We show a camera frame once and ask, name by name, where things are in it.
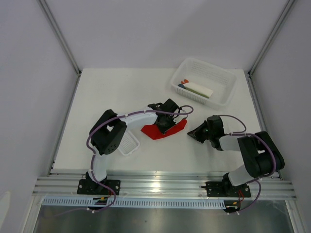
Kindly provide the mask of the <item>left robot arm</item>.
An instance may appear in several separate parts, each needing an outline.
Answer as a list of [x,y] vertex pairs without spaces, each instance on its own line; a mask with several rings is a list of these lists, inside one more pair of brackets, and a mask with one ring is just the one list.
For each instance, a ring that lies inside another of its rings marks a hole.
[[131,129],[140,130],[152,140],[162,139],[176,134],[184,129],[187,120],[180,121],[182,108],[173,100],[164,103],[153,103],[144,109],[129,114],[117,114],[113,110],[106,110],[89,132],[86,146],[93,152],[90,170],[86,173],[89,180],[88,188],[94,194],[105,190],[107,178],[106,161],[121,144],[124,136]]

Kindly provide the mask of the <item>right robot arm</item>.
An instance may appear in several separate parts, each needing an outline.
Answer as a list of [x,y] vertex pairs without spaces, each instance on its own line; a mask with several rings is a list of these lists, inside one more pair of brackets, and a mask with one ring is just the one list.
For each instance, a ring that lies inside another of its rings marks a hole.
[[226,173],[220,189],[226,196],[233,196],[248,183],[273,175],[285,167],[285,161],[277,146],[266,131],[248,133],[244,129],[238,132],[225,133],[223,117],[231,117],[242,123],[235,116],[212,115],[200,126],[188,132],[195,141],[209,141],[218,151],[237,151],[241,153],[243,165]]

